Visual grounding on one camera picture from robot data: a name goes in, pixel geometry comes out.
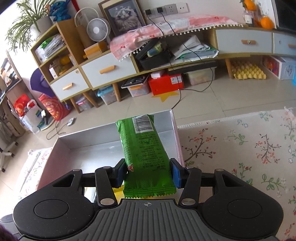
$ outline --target black cable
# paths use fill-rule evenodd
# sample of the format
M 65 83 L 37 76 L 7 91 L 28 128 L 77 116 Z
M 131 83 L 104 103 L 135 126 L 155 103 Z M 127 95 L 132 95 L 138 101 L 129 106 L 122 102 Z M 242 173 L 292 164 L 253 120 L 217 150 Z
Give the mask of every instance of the black cable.
M 61 131 L 61 130 L 63 129 L 63 127 L 64 127 L 65 125 L 67 125 L 68 123 L 64 124 L 64 125 L 58 130 L 58 127 L 60 126 L 60 124 L 61 124 L 61 120 L 59 120 L 59 121 L 57 121 L 57 122 L 55 123 L 55 127 L 54 127 L 51 131 L 49 131 L 49 132 L 46 134 L 46 139 L 50 140 L 50 139 L 52 139 L 52 138 L 53 138 L 54 136 L 56 136 L 56 135 L 66 134 L 66 132 L 59 132 L 59 131 Z M 56 130 L 56 133 L 55 133 L 53 136 L 51 136 L 51 137 L 48 138 L 49 133 L 53 132 L 54 130 Z
M 163 19 L 164 19 L 164 21 L 170 26 L 170 28 L 172 29 L 172 31 L 173 31 L 173 33 L 177 36 L 177 34 L 175 33 L 175 31 L 174 31 L 174 29 L 172 28 L 172 26 L 170 25 L 170 23 L 165 19 L 165 17 L 164 17 L 164 15 L 162 14 L 162 13 L 160 13 L 162 16 L 163 16 Z M 158 27 L 149 17 L 148 17 L 148 19 L 156 26 L 156 27 Z M 183 44 L 183 46 L 187 49 L 187 50 L 189 50 L 190 52 L 192 52 L 192 53 L 194 53 L 200 60 L 201 60 L 201 62 L 204 64 L 205 62 L 199 57 L 199 55 L 196 53 L 196 52 L 194 52 L 194 51 L 192 51 L 192 50 L 190 50 L 189 48 L 187 48 L 186 47 L 186 45 L 183 43 L 183 41 L 182 41 L 182 44 Z M 171 68 L 172 68 L 172 70 L 175 72 L 175 70 L 174 70 L 174 68 L 173 68 L 173 66 L 172 66 L 172 63 L 171 63 L 171 61 L 170 61 L 170 65 L 171 65 Z M 208 87 L 206 87 L 205 89 L 203 89 L 203 90 L 201 90 L 201 91 L 198 91 L 198 90 L 193 90 L 193 89 L 180 89 L 180 84 L 179 84 L 179 80 L 178 80 L 178 87 L 179 87 L 179 91 L 180 91 L 180 99 L 178 100 L 178 102 L 172 107 L 172 109 L 173 108 L 175 108 L 176 107 L 176 105 L 177 104 L 179 104 L 179 102 L 181 101 L 181 98 L 182 98 L 182 96 L 181 96 L 181 90 L 192 90 L 192 91 L 196 91 L 196 92 L 204 92 L 206 89 L 208 89 L 210 86 L 211 86 L 211 84 L 212 84 L 212 82 L 213 82 L 213 79 L 214 79 L 214 72 L 213 72 L 213 70 L 212 70 L 212 68 L 210 68 L 210 70 L 212 71 L 212 80 L 211 80 L 211 82 L 210 82 L 210 84 L 208 85 Z

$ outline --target blue plush toy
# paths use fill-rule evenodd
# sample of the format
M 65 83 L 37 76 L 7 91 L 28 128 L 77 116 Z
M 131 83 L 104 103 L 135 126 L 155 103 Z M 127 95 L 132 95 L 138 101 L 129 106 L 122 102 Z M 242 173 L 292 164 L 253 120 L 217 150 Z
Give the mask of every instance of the blue plush toy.
M 70 19 L 71 16 L 68 14 L 67 5 L 71 0 L 66 1 L 58 1 L 52 4 L 49 8 L 49 5 L 46 6 L 47 9 L 49 9 L 49 16 L 55 16 L 53 21 L 63 21 Z

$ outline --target power cord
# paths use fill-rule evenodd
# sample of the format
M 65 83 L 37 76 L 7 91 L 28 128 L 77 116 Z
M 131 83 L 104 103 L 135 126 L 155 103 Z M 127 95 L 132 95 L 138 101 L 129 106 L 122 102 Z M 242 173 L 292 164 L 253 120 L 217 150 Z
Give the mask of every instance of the power cord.
M 159 12 L 162 16 L 163 16 L 163 19 L 164 19 L 164 21 L 170 26 L 170 28 L 172 29 L 172 31 L 173 31 L 173 33 L 176 35 L 176 36 L 178 36 L 176 33 L 175 33 L 175 31 L 174 31 L 174 29 L 172 28 L 172 26 L 170 25 L 170 23 L 165 19 L 165 17 L 164 17 L 164 15 L 162 14 L 162 12 Z M 149 16 L 148 16 L 148 14 L 147 14 L 147 17 L 148 17 L 148 19 L 157 27 L 157 28 L 159 28 L 159 30 L 162 32 L 162 34 L 163 34 L 163 37 L 164 37 L 164 33 L 163 33 L 163 31 L 160 29 L 160 27 L 158 27 L 150 18 L 149 18 Z M 192 50 L 190 50 L 189 48 L 187 48 L 186 47 L 186 45 L 183 43 L 183 41 L 182 41 L 182 44 L 183 44 L 183 46 L 187 49 L 187 50 L 189 50 L 190 52 L 192 52 L 192 53 L 194 53 L 200 60 L 201 60 L 201 62 L 204 64 L 205 62 L 199 57 L 199 55 L 197 54 L 197 53 L 195 53 L 194 51 L 192 51 Z M 172 63 L 171 63 L 171 61 L 170 61 L 170 65 L 171 65 L 171 68 L 172 68 L 172 70 L 176 73 L 176 70 L 173 68 L 173 66 L 172 66 Z M 178 102 L 172 107 L 172 109 L 174 109 L 176 106 L 177 106 L 177 104 L 179 104 L 180 103 L 180 101 L 181 101 L 181 99 L 182 99 L 182 94 L 181 94 L 181 90 L 191 90 L 191 91 L 196 91 L 196 92 L 204 92 L 206 89 L 208 89 L 210 86 L 211 86 L 211 84 L 212 84 L 212 82 L 213 82 L 213 79 L 214 79 L 214 72 L 213 72 L 213 70 L 212 70 L 212 68 L 210 68 L 210 70 L 212 71 L 212 80 L 211 80 L 211 82 L 210 82 L 210 84 L 205 88 L 205 89 L 203 89 L 203 90 L 201 90 L 201 91 L 198 91 L 198 90 L 194 90 L 194 89 L 181 89 L 180 88 L 180 83 L 179 83 L 179 80 L 178 80 L 178 87 L 179 87 L 179 91 L 180 91 L 180 99 L 178 100 Z
M 64 126 L 66 126 L 66 125 L 68 124 L 68 122 L 67 122 L 66 124 L 64 124 L 60 129 L 58 129 L 58 127 L 61 125 L 61 122 L 62 122 L 62 121 L 59 120 L 58 122 L 55 123 L 54 128 L 46 134 L 46 139 L 50 140 L 50 139 L 52 139 L 53 137 L 55 137 L 56 135 L 66 134 L 66 132 L 60 132 L 60 131 L 63 129 Z M 48 135 L 49 135 L 51 132 L 53 132 L 54 130 L 56 130 L 56 133 L 55 133 L 53 136 L 48 137 Z

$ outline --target spider plant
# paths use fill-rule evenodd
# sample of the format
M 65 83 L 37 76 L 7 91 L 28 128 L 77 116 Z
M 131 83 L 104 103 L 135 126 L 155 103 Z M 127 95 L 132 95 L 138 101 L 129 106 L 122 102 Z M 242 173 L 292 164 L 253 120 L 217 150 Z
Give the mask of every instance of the spider plant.
M 31 4 L 30 0 L 21 0 L 20 3 L 17 3 L 21 16 L 13 21 L 6 34 L 10 50 L 13 50 L 15 53 L 18 48 L 24 52 L 28 51 L 33 42 L 30 31 L 31 26 L 34 24 L 40 32 L 37 20 L 48 16 L 45 6 L 53 2 L 54 0 L 34 0 L 33 4 Z

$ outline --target clear plastic container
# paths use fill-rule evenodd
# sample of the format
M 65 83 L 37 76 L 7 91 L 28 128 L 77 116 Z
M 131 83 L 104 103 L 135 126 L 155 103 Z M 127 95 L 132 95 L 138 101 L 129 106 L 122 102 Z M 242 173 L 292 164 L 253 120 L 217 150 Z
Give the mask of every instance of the clear plastic container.
M 97 95 L 99 97 L 102 97 L 103 101 L 107 105 L 117 101 L 112 85 L 108 85 L 108 86 L 98 89 Z
M 187 76 L 189 78 L 190 84 L 197 85 L 204 82 L 208 82 L 212 80 L 212 77 L 213 80 L 215 80 L 215 68 L 216 67 L 188 72 Z
M 76 101 L 76 104 L 79 106 L 79 109 L 82 110 L 89 110 L 93 107 L 91 102 L 85 97 L 80 98 L 78 101 Z
M 148 79 L 142 85 L 136 85 L 128 87 L 132 97 L 146 95 L 150 93 L 150 86 L 148 84 Z

